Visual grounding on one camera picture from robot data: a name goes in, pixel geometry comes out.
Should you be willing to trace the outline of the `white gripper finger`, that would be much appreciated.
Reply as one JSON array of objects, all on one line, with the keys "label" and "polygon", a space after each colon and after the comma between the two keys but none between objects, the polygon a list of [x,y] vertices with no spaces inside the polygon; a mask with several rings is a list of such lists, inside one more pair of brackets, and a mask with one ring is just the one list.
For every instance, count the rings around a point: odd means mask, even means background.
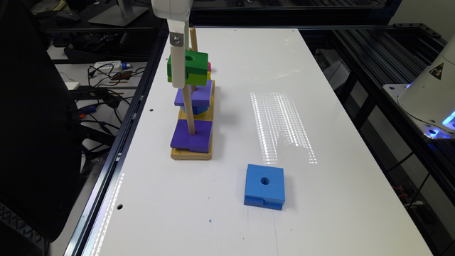
[{"label": "white gripper finger", "polygon": [[171,79],[174,88],[183,89],[186,84],[186,51],[189,47],[187,21],[168,20],[171,44]]}]

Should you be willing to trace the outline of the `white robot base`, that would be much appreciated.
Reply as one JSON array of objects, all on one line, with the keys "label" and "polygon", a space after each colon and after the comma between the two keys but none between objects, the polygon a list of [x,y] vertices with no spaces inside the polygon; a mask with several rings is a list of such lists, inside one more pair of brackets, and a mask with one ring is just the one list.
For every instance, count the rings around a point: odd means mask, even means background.
[{"label": "white robot base", "polygon": [[383,90],[428,139],[454,138],[454,39],[410,84]]}]

